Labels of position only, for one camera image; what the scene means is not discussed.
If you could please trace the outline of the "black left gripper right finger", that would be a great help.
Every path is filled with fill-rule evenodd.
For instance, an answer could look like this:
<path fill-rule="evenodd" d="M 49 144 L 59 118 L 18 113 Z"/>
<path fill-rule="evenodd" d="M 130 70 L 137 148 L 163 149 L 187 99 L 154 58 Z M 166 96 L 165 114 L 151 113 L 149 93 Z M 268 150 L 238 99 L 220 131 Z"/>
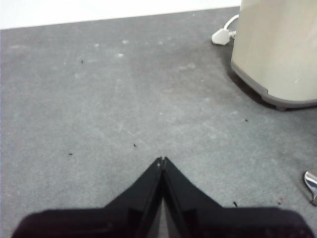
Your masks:
<path fill-rule="evenodd" d="M 162 188 L 171 238 L 311 238 L 295 211 L 277 207 L 225 208 L 163 159 Z"/>

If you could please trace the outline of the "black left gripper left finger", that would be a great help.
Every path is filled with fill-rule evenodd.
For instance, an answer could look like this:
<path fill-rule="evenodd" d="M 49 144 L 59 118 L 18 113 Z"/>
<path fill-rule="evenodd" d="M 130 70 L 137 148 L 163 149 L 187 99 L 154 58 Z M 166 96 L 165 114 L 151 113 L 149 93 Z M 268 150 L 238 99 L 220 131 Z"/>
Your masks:
<path fill-rule="evenodd" d="M 162 158 L 102 208 L 46 210 L 26 216 L 14 238 L 156 238 L 161 215 Z"/>

